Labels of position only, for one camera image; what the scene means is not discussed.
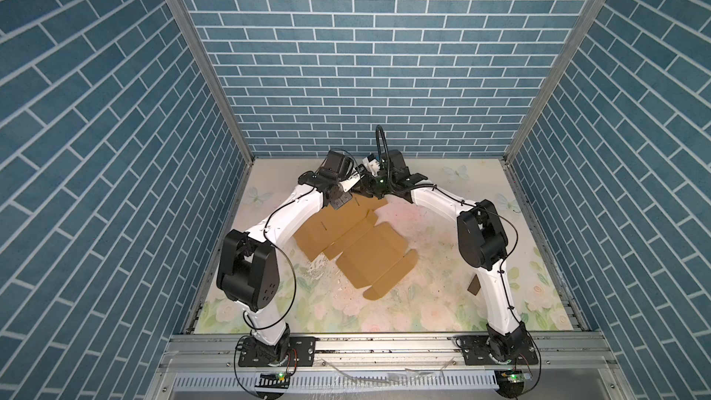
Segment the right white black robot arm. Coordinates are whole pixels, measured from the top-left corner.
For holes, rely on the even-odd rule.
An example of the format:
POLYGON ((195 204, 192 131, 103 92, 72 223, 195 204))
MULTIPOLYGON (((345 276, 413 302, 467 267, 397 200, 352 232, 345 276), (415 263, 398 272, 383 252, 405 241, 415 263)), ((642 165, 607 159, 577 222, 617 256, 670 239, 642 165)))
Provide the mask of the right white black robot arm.
POLYGON ((446 192, 426 176, 412 173, 403 157, 392 151, 386 159, 374 155, 355 166, 363 196, 397 196, 455 222, 457 247, 463 260, 475 270, 487 308, 489 353, 499 363, 509 363, 529 347, 531 338, 515 307, 507 260, 512 250, 504 225, 493 202, 475 202, 446 192))

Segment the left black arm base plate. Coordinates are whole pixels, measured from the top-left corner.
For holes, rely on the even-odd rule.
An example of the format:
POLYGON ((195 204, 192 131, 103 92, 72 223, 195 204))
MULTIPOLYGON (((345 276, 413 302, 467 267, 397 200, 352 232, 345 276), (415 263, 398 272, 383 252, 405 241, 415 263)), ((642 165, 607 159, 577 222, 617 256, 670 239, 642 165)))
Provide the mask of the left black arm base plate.
POLYGON ((290 357, 291 366, 312 367, 316 353, 315 336, 290 336, 274 346, 263 344, 257 338, 246 335, 237 350, 237 365, 240 368, 266 368, 283 366, 290 357))

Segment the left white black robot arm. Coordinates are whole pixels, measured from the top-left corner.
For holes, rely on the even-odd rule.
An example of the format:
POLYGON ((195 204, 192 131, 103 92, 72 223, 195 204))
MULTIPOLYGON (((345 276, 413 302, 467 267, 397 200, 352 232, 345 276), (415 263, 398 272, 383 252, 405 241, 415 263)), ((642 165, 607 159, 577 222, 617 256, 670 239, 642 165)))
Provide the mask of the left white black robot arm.
POLYGON ((232 230, 225 235, 216 285, 242 309, 257 344, 280 349, 289 340, 286 315, 279 313, 275 301, 281 284, 278 257, 293 264, 281 246, 324 207, 347 202, 349 191, 359 180, 357 161, 331 150, 316 170, 299 176, 290 196, 264 220, 246 231, 232 230))

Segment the brown cardboard box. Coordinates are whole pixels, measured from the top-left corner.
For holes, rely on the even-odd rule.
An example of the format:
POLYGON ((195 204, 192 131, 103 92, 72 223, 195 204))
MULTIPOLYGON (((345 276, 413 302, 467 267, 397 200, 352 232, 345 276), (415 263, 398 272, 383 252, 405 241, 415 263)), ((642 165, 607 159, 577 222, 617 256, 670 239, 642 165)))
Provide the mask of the brown cardboard box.
POLYGON ((366 300, 379 300, 418 264, 418 251, 379 219, 377 210, 387 205, 386 199, 354 196, 340 209, 325 207, 311 216, 294 240, 309 260, 333 260, 366 300))

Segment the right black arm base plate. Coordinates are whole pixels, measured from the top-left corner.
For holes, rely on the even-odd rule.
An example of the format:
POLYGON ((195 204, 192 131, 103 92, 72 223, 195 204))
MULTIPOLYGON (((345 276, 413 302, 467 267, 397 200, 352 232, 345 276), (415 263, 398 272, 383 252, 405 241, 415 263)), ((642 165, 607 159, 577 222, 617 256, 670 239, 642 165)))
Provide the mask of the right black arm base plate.
POLYGON ((453 342, 467 366, 533 366, 540 362, 538 351, 528 335, 503 339, 487 335, 459 335, 453 342))

